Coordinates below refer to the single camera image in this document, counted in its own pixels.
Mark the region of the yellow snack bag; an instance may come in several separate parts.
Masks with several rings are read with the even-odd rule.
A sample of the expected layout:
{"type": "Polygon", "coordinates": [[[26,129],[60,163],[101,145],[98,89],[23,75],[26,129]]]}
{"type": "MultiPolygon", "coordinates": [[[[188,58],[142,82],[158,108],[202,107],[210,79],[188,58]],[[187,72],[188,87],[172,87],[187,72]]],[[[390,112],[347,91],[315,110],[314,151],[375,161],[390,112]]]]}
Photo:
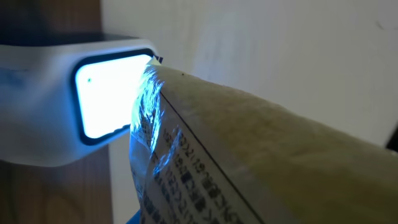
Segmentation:
{"type": "Polygon", "coordinates": [[[150,60],[131,223],[396,223],[397,153],[150,60]]]}

